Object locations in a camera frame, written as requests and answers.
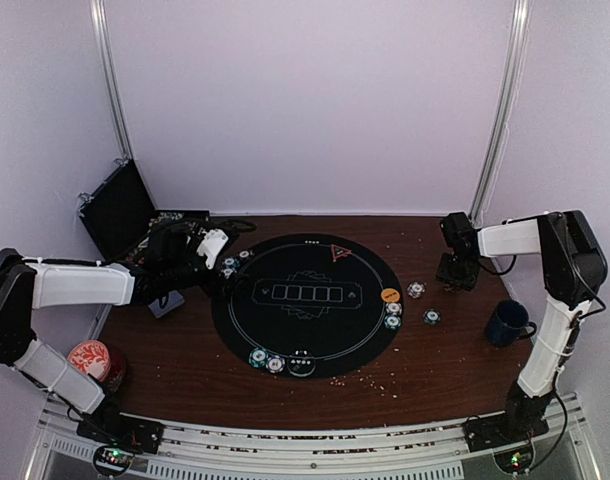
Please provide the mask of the grey card deck box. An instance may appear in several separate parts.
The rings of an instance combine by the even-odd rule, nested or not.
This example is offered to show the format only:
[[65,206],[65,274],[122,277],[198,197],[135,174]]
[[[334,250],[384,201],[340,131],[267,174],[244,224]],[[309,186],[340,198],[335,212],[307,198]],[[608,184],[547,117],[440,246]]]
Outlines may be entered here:
[[185,303],[184,297],[178,291],[171,291],[149,305],[155,318],[160,319]]

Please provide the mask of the orange big blind button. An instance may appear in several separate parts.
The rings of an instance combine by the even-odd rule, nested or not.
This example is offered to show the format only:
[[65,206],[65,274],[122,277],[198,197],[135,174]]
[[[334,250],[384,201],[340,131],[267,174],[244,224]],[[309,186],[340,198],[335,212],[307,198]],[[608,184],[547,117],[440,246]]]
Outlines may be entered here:
[[400,292],[397,289],[391,287],[384,288],[381,291],[380,296],[385,303],[398,303],[401,298]]

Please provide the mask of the red triangle marker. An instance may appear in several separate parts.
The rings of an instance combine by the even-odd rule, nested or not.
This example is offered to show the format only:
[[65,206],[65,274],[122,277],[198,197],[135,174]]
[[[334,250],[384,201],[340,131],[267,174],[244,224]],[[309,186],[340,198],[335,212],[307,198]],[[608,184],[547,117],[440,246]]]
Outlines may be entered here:
[[338,260],[340,260],[342,258],[347,258],[352,254],[351,249],[344,247],[344,246],[339,246],[336,244],[331,244],[330,249],[331,249],[331,255],[332,255],[333,262],[337,262]]

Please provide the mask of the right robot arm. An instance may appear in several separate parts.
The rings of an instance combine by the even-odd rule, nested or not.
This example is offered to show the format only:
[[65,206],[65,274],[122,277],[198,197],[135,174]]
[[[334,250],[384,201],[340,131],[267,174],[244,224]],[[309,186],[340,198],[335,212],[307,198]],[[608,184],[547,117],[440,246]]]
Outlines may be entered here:
[[457,290],[476,286],[483,258],[538,255],[546,309],[525,367],[508,394],[497,430],[504,440],[520,440],[536,424],[554,396],[559,374],[571,357],[582,323],[606,309],[599,290],[607,278],[604,253],[579,210],[543,213],[496,226],[476,228],[464,212],[440,222],[448,253],[436,279]]

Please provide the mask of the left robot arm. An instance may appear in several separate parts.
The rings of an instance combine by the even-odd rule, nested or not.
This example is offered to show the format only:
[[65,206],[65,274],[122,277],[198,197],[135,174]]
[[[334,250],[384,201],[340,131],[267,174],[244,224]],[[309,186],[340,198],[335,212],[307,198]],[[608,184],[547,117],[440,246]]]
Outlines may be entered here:
[[77,370],[33,330],[35,311],[78,305],[130,306],[164,300],[194,286],[207,295],[225,292],[234,273],[216,268],[219,258],[254,223],[226,218],[163,220],[149,227],[125,251],[100,261],[31,258],[14,248],[0,251],[0,364],[20,372],[60,397],[108,444],[129,433],[123,415],[105,405],[100,381]]

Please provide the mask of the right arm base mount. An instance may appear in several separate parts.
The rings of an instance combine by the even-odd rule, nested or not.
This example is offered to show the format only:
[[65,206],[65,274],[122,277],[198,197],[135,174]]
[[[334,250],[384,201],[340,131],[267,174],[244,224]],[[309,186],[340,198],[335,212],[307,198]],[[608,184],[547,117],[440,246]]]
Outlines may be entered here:
[[509,475],[527,474],[536,465],[534,440],[549,432],[543,419],[526,431],[507,429],[506,415],[473,416],[463,424],[464,438],[470,453],[491,450],[496,467]]

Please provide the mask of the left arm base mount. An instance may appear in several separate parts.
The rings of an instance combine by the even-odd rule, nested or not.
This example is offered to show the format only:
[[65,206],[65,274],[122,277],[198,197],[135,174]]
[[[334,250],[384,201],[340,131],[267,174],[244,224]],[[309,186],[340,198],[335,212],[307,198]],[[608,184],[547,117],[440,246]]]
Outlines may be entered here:
[[120,417],[113,432],[81,420],[76,434],[99,443],[92,453],[92,466],[102,476],[115,478],[125,474],[143,454],[156,454],[163,438],[160,422],[134,417]]

